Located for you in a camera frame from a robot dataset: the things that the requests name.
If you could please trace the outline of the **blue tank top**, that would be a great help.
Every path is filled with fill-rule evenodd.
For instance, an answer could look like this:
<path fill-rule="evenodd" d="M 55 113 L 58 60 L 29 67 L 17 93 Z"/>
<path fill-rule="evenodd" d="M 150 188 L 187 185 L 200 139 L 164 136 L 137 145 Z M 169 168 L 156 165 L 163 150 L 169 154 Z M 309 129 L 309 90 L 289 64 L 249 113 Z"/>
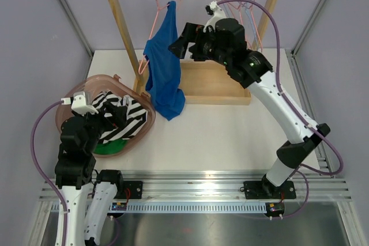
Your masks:
<path fill-rule="evenodd" d="M 168 49 L 177 38 L 176 2 L 170 1 L 160 28 L 144 48 L 149 71 L 145 90 L 155 110 L 168 121 L 179 116 L 185 106 L 185 95 L 179 88 L 180 59 Z"/>

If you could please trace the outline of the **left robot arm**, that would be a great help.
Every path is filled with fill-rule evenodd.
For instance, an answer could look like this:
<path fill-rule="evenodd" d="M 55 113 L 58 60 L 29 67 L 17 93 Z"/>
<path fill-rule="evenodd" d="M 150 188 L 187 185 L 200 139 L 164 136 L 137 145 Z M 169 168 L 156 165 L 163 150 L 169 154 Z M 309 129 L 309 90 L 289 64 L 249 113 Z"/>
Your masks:
<path fill-rule="evenodd" d="M 92 179 L 93 152 L 103 132 L 114 124 L 102 112 L 73 113 L 62 123 L 55 166 L 59 212 L 56 245 L 100 245 L 101 231 L 113 199 L 125 185 L 121 171 L 104 169 Z"/>

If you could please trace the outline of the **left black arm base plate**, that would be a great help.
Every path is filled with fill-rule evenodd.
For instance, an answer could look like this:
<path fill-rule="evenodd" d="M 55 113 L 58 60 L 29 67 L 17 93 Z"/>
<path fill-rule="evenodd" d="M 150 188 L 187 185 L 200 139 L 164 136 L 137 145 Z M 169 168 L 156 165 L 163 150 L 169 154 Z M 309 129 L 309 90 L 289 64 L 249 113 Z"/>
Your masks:
<path fill-rule="evenodd" d="M 143 182 L 142 181 L 124 181 L 118 187 L 118 192 L 115 196 L 116 199 L 126 199 L 129 196 L 129 199 L 141 199 L 143 192 Z"/>

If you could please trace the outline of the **black white striped tank top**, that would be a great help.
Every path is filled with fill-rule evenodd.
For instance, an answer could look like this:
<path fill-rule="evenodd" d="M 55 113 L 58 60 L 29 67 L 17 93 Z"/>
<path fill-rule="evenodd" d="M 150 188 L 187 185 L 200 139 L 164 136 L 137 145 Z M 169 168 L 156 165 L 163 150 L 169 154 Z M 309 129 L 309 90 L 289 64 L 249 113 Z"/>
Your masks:
<path fill-rule="evenodd" d="M 104 132 L 100 137 L 99 143 L 107 143 L 117 139 L 130 140 L 138 134 L 148 119 L 148 110 L 129 94 L 121 97 L 108 90 L 100 92 L 92 101 L 92 105 L 95 108 L 100 108 L 104 103 L 111 103 L 117 107 L 126 106 L 127 125 Z"/>

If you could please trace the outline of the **green tank top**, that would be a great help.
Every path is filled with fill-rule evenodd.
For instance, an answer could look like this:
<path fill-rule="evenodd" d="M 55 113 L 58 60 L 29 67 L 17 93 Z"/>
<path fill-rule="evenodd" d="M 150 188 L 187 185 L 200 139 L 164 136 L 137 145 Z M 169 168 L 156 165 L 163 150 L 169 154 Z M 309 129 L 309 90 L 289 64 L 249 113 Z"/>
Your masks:
<path fill-rule="evenodd" d="M 94 154 L 102 156 L 111 156 L 119 154 L 127 145 L 127 140 L 117 139 L 107 143 L 100 143 L 96 146 Z"/>

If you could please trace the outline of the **light blue hanger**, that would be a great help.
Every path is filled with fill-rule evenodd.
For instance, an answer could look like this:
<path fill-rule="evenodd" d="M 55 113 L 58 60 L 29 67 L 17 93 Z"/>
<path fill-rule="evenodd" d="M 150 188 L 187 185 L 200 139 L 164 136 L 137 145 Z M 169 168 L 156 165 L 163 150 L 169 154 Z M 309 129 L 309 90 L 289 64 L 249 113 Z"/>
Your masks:
<path fill-rule="evenodd" d="M 249 46 L 253 50 L 258 50 L 258 49 L 263 50 L 263 45 L 262 45 L 261 38 L 260 38 L 258 29 L 257 29 L 256 20 L 255 20 L 255 17 L 254 17 L 254 12 L 253 12 L 254 5 L 250 4 L 250 3 L 247 3 L 247 6 L 251 6 L 250 14 L 252 16 L 253 23 L 250 26 L 250 22 L 249 22 L 248 26 L 251 28 L 251 30 L 253 32 L 255 46 L 252 46 L 251 43 L 248 41 L 247 35 L 245 35 L 246 42 L 249 44 Z"/>

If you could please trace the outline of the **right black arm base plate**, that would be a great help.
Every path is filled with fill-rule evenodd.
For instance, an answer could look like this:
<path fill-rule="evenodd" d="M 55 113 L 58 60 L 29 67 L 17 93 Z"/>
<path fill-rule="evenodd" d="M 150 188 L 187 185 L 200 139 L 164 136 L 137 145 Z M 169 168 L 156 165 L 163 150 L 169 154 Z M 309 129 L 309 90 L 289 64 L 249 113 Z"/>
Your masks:
<path fill-rule="evenodd" d="M 244 181 L 239 191 L 243 192 L 248 200 L 296 199 L 295 186 L 292 181 L 285 181 L 279 187 L 274 187 L 263 181 Z"/>

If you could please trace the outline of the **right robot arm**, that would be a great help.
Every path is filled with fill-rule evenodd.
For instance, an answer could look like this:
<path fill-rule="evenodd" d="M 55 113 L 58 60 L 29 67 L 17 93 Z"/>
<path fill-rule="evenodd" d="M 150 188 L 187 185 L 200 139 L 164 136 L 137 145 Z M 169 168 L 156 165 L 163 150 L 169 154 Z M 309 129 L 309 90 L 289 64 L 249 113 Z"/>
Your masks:
<path fill-rule="evenodd" d="M 186 52 L 196 61 L 212 60 L 248 89 L 270 112 L 284 131 L 287 141 L 276 151 L 277 159 L 258 182 L 253 193 L 269 199 L 282 194 L 287 179 L 330 133 L 278 89 L 277 74 L 261 52 L 247 47 L 244 27 L 234 18 L 220 19 L 213 26 L 186 23 L 182 34 L 168 47 L 177 58 Z"/>

